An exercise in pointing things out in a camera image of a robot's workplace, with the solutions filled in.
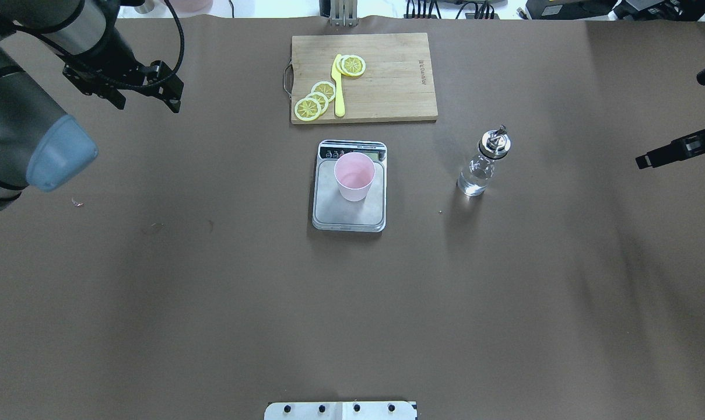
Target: clear liquid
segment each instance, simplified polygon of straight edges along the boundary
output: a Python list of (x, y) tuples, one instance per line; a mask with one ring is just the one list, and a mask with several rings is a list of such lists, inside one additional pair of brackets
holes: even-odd
[(475, 156), (464, 168), (456, 185), (464, 194), (474, 197), (485, 192), (487, 184), (494, 175), (494, 160), (484, 156)]

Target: bottle cap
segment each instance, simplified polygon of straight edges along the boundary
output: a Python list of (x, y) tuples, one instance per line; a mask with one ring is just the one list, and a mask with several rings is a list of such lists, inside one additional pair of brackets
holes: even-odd
[(490, 159), (502, 159), (509, 150), (510, 138), (507, 136), (505, 125), (500, 125), (498, 130), (486, 132), (479, 142), (479, 151)]

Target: tabletop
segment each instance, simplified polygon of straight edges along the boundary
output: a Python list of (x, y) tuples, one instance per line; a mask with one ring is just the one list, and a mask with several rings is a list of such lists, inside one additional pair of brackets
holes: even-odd
[[(165, 19), (118, 22), (173, 63)], [(0, 418), (262, 418), (417, 401), (419, 418), (705, 418), (705, 23), (184, 19), (179, 114), (80, 95), (2, 45), (99, 144), (0, 212)], [(291, 125), (292, 35), (426, 32), (436, 122)], [(513, 141), (456, 189), (486, 130)], [(389, 149), (387, 226), (310, 223), (325, 139)], [(72, 201), (82, 202), (82, 206)]]

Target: cutting board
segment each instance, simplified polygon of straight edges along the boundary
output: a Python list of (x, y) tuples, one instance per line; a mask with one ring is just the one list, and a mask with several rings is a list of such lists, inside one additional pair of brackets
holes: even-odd
[[(317, 120), (304, 122), (294, 107), (315, 83), (331, 79), (337, 54), (355, 54), (366, 62), (357, 78), (342, 77), (346, 114), (334, 115), (334, 103)], [(427, 34), (322, 35), (293, 37), (293, 124), (435, 121), (435, 83)]]

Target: kitchen scale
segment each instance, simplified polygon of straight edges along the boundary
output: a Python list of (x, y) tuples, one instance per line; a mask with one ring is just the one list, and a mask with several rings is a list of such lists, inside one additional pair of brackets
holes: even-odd
[[(339, 193), (334, 164), (349, 152), (365, 153), (373, 160), (376, 175), (367, 197), (347, 201)], [(380, 141), (324, 140), (318, 144), (313, 183), (313, 226), (321, 230), (380, 232), (386, 227), (386, 160)]]

